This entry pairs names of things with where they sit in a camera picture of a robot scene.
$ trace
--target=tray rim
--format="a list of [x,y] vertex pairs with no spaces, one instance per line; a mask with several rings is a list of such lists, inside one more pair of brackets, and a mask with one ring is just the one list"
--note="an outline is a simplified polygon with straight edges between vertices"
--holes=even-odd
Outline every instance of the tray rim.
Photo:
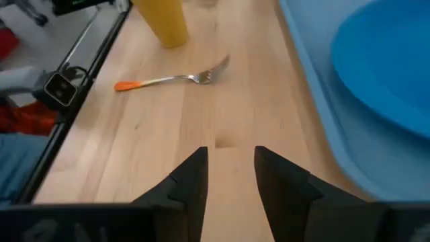
[[288,7],[287,0],[279,0],[279,5],[288,25],[300,64],[304,71],[308,88],[310,89],[314,105],[316,106],[316,111],[318,112],[319,119],[324,128],[325,136],[334,154],[337,165],[341,168],[343,173],[347,175],[347,177],[351,178],[356,185],[358,185],[363,191],[371,194],[374,198],[378,200],[398,200],[399,196],[396,196],[391,192],[387,192],[375,184],[353,161],[354,157],[352,156],[349,147],[343,142],[345,140],[345,135],[343,134],[342,128],[340,128],[340,123],[337,119],[338,117],[329,103],[330,101],[327,98],[325,87],[320,82],[308,51],[303,44],[298,28],[296,27],[296,22],[294,21],[290,8]]

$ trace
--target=metal fork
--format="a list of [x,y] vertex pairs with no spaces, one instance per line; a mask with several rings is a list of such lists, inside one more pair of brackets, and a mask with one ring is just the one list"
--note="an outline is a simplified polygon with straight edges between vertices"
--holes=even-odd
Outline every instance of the metal fork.
[[223,72],[223,70],[227,68],[229,62],[230,62],[230,56],[227,55],[215,67],[207,71],[202,71],[197,75],[177,75],[173,77],[152,79],[148,81],[119,81],[115,84],[114,89],[115,91],[126,91],[126,90],[131,90],[139,87],[144,87],[147,85],[152,85],[155,83],[160,83],[163,81],[172,81],[172,80],[179,80],[179,79],[187,79],[190,81],[194,81],[197,84],[208,84],[215,81],[219,77],[219,75]]

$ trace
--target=yellow cup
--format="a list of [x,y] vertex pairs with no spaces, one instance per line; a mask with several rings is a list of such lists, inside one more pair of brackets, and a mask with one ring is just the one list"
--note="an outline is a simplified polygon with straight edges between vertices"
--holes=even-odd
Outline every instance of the yellow cup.
[[189,38],[181,0],[132,0],[165,48],[185,44]]

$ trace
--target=black metal frame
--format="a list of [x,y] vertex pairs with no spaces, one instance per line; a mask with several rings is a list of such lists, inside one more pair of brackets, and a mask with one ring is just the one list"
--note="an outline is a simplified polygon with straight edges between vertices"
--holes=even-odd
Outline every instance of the black metal frame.
[[67,133],[70,130],[73,122],[75,121],[76,115],[78,114],[81,106],[87,97],[88,91],[93,85],[94,79],[100,72],[100,68],[103,66],[104,60],[108,55],[110,48],[114,44],[114,41],[119,34],[119,31],[125,22],[128,14],[130,13],[131,6],[128,11],[121,13],[116,20],[114,26],[110,30],[109,34],[105,37],[101,47],[97,51],[95,59],[91,64],[88,75],[79,87],[79,92],[76,96],[76,100],[68,109],[67,113],[64,115],[64,122],[57,124],[51,131],[50,140],[46,145],[46,148],[37,162],[31,176],[28,178],[24,185],[24,188],[17,195],[17,197],[12,201],[12,204],[25,204],[30,203],[36,192],[38,191],[41,183],[43,182],[46,174],[49,172],[50,166],[54,161],[58,150],[60,149]]
[[100,3],[113,2],[114,0],[52,0],[54,7],[52,11],[55,15],[64,15],[86,7],[91,7]]

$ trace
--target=wood grain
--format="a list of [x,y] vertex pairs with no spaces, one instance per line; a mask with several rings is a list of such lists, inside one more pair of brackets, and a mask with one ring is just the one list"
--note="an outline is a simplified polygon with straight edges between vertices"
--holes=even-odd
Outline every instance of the wood grain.
[[[364,196],[333,161],[276,9],[270,0],[184,1],[191,39],[171,50],[133,9],[35,202],[129,202],[200,146],[210,152],[202,241],[273,241],[255,145]],[[119,80],[198,73],[227,53],[230,66],[213,85],[113,90]]]

